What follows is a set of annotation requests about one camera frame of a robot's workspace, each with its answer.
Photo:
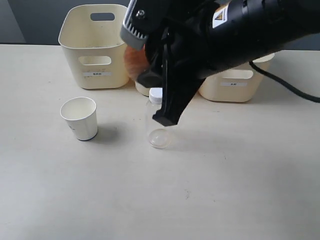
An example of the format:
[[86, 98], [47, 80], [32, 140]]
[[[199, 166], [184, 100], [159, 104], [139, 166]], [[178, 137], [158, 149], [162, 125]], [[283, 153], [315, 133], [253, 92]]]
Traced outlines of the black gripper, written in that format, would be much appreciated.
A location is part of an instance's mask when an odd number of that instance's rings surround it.
[[204, 78], [250, 61], [248, 2], [173, 0], [145, 47], [148, 67], [137, 82], [162, 88], [161, 108], [152, 119], [176, 126]]

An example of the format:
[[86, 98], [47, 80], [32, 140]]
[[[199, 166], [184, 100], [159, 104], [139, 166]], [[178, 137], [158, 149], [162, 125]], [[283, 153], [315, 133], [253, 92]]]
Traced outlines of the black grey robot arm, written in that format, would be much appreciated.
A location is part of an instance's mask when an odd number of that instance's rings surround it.
[[277, 52], [320, 31], [317, 0], [139, 0], [134, 26], [148, 34], [149, 68], [138, 78], [162, 88], [159, 124], [177, 125], [205, 79]]

